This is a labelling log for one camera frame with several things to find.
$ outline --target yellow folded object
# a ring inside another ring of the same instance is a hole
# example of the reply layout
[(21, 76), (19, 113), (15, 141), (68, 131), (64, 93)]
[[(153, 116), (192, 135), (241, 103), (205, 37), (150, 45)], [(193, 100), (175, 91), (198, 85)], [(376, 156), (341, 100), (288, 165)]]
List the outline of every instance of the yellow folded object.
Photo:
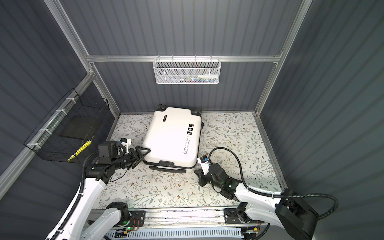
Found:
[(82, 145), (77, 151), (76, 153), (72, 154), (72, 156), (67, 160), (67, 162), (69, 162), (70, 160), (74, 159), (77, 155), (79, 155), (84, 149), (86, 149), (89, 145), (91, 145), (91, 141), (88, 140), (86, 143), (84, 143), (84, 145)]

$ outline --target table surface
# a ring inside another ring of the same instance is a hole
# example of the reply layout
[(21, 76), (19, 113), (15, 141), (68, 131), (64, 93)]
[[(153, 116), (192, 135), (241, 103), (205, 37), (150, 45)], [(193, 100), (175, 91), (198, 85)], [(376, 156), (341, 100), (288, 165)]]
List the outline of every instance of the table surface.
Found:
[[(151, 120), (152, 114), (120, 115), (111, 140), (130, 138), (132, 147), (140, 146)], [(281, 190), (252, 113), (203, 113), (202, 121), (199, 156), (208, 155), (218, 146), (227, 147), (239, 157), (248, 185)], [(238, 164), (229, 152), (216, 150), (211, 159), (230, 177), (240, 179)], [(124, 173), (125, 170), (117, 170), (112, 180)], [(214, 192), (210, 185), (200, 187), (193, 172), (159, 172), (150, 170), (144, 163), (128, 170), (121, 179), (108, 183), (93, 208), (105, 209), (111, 202), (126, 202), (131, 209), (238, 204)]]

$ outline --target gray wall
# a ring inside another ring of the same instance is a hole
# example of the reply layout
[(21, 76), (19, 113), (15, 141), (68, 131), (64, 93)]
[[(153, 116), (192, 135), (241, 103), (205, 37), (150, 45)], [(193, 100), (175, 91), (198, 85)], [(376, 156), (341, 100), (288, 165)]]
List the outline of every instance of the gray wall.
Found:
[(273, 63), (222, 63), (218, 84), (157, 84), (151, 63), (95, 63), (121, 112), (254, 110)]
[[(100, 97), (94, 84), (83, 94)], [(94, 140), (104, 141), (113, 121), (108, 111)], [(34, 157), (0, 201), (0, 239), (45, 239), (70, 204), (80, 180), (81, 164)]]
[(77, 1), (62, 5), (91, 55), (273, 55), (299, 0)]
[(42, 0), (0, 1), (0, 174), (85, 74)]
[[(299, 0), (62, 1), (91, 55), (275, 55)], [(159, 85), (150, 63), (96, 63), (122, 112), (159, 103), (253, 110), (272, 63), (223, 63), (220, 83)]]
[[(382, 239), (384, 1), (315, 1), (261, 118), (288, 186), (335, 195), (316, 239)], [(321, 213), (328, 200), (308, 201)]]

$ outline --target suitcase handle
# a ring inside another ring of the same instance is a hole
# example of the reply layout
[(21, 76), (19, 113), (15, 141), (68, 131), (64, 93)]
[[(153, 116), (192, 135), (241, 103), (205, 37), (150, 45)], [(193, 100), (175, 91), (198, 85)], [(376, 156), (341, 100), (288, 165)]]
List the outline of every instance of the suitcase handle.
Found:
[(161, 172), (176, 172), (176, 173), (186, 173), (187, 170), (185, 169), (169, 169), (169, 168), (161, 168), (156, 166), (149, 166), (149, 169), (151, 170), (157, 170)]

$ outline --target floral floor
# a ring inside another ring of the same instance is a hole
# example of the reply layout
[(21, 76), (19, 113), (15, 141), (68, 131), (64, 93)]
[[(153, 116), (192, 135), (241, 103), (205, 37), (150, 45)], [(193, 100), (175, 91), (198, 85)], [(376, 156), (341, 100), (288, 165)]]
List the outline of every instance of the floral floor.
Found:
[[(133, 147), (141, 145), (151, 120), (152, 114), (120, 115), (111, 140), (125, 137), (132, 139)], [(217, 146), (227, 147), (240, 158), (248, 185), (281, 190), (252, 113), (203, 113), (202, 120), (199, 156), (208, 155)], [(216, 150), (212, 161), (218, 162), (230, 177), (240, 179), (238, 164), (229, 152)], [(124, 173), (117, 170), (112, 179)], [(108, 183), (93, 208), (105, 209), (111, 202), (126, 202), (131, 209), (238, 204), (214, 192), (210, 185), (200, 187), (193, 172), (159, 172), (144, 163)]]

